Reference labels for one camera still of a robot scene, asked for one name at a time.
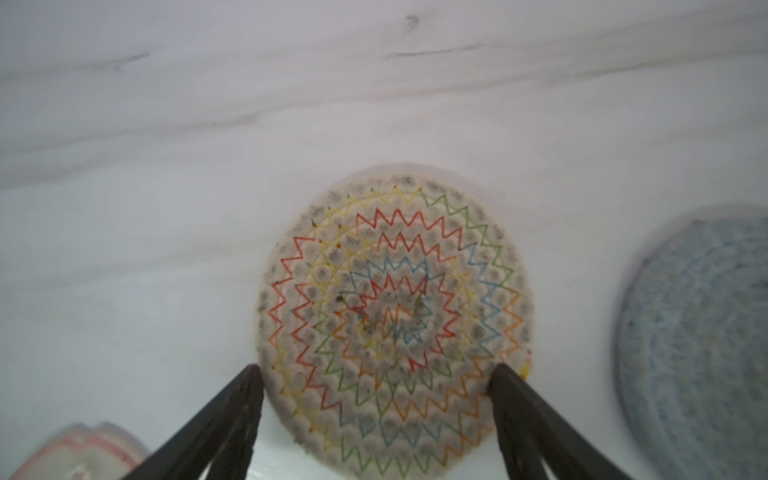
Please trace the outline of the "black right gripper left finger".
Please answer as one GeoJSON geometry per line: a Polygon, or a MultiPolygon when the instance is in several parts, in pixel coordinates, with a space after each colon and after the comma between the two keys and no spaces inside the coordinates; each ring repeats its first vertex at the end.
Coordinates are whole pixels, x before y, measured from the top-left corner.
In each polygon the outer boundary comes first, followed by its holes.
{"type": "Polygon", "coordinates": [[[259,366],[246,366],[129,479],[244,479],[264,400],[259,366]]]}

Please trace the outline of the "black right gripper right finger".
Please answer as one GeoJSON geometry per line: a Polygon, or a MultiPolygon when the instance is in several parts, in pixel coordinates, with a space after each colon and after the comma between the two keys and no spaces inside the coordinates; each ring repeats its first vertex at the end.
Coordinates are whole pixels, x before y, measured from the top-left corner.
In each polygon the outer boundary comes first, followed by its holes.
{"type": "Polygon", "coordinates": [[[509,478],[630,479],[509,366],[495,366],[487,392],[509,478]]]}

